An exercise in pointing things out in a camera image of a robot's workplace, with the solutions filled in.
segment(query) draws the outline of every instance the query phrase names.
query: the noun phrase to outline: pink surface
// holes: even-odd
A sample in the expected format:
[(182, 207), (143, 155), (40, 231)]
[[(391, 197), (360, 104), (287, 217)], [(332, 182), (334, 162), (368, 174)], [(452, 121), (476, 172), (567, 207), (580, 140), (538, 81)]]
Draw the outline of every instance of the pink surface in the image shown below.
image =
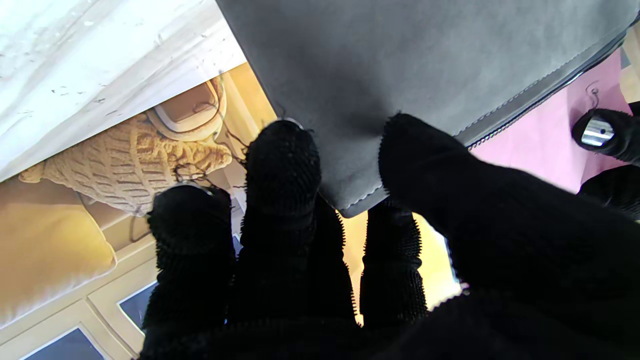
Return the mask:
[(577, 193), (587, 179), (624, 165), (609, 156), (581, 149), (571, 138), (572, 125), (596, 104), (599, 108), (631, 113), (620, 91), (620, 68), (620, 51), (616, 51), (472, 153)]

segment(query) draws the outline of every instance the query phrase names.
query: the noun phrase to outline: metal zipper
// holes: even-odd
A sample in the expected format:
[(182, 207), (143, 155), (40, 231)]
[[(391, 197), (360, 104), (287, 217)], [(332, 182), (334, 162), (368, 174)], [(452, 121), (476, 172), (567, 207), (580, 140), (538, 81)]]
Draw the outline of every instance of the metal zipper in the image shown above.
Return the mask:
[(560, 92), (562, 89), (564, 89), (567, 86), (569, 86), (577, 78), (581, 77), (585, 72), (587, 72), (587, 71), (593, 69), (594, 67), (600, 65), (604, 60), (606, 60), (608, 57), (610, 57), (611, 54), (613, 54), (613, 52), (615, 52), (616, 50), (618, 50), (622, 46), (622, 43), (625, 40), (625, 35), (626, 34), (627, 34), (627, 32), (624, 32), (623, 34), (621, 34), (620, 38), (618, 39), (617, 42), (614, 43), (614, 45), (611, 47), (611, 49), (609, 49), (607, 52), (605, 52), (603, 55), (601, 55), (595, 62), (590, 63), (589, 65), (587, 65), (583, 69), (579, 70), (578, 73), (576, 73), (576, 75), (574, 75), (574, 76), (568, 78), (567, 80), (563, 81), (560, 85), (555, 87), (551, 92), (547, 93), (545, 96), (541, 97), (540, 99), (538, 99), (537, 101), (535, 101), (534, 103), (529, 105), (523, 112), (521, 112), (517, 116), (513, 117), (511, 120), (509, 120), (505, 124), (501, 125), (497, 129), (491, 131), (489, 134), (487, 134), (486, 136), (482, 137), (481, 139), (476, 140), (471, 145), (467, 146), (467, 149), (471, 151), (472, 149), (475, 149), (476, 147), (482, 145), (482, 143), (484, 143), (485, 141), (493, 138), (494, 136), (496, 136), (496, 135), (500, 134), (501, 132), (503, 132), (504, 130), (508, 129), (516, 121), (520, 120), (526, 114), (531, 112), (531, 110), (537, 108), (538, 105), (540, 105), (541, 103), (547, 101), (550, 97), (552, 97), (553, 95), (555, 95), (558, 92)]

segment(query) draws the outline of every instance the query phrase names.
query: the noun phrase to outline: window pane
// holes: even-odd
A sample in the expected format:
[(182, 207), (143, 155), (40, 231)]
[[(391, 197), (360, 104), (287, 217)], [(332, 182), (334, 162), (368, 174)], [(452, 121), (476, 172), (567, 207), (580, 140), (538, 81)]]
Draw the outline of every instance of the window pane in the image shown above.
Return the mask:
[(54, 343), (27, 357), (28, 360), (104, 360), (100, 352), (80, 329), (64, 335)]
[(145, 312), (147, 312), (151, 291), (156, 288), (156, 285), (157, 282), (154, 282), (153, 285), (120, 303), (122, 311), (127, 314), (139, 329), (142, 329), (142, 319), (144, 319)]

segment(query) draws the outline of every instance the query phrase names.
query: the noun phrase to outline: gray leather bag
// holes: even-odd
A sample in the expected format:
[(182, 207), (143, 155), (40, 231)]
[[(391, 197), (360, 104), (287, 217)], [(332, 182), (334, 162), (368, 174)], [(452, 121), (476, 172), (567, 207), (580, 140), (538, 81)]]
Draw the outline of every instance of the gray leather bag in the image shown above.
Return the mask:
[(620, 46), (640, 0), (218, 0), (279, 115), (314, 131), (345, 217), (385, 198), (378, 146), (410, 113), (472, 147)]

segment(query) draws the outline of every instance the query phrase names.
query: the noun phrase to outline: knit pillow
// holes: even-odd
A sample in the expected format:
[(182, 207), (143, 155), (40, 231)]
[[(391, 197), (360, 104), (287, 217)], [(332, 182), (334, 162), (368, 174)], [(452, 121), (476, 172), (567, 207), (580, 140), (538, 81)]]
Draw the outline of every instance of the knit pillow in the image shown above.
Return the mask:
[(141, 113), (23, 171), (20, 180), (50, 179), (142, 216), (151, 210), (155, 193), (175, 184), (177, 167), (188, 179), (222, 168), (231, 159), (229, 149), (211, 137), (197, 142), (164, 137)]

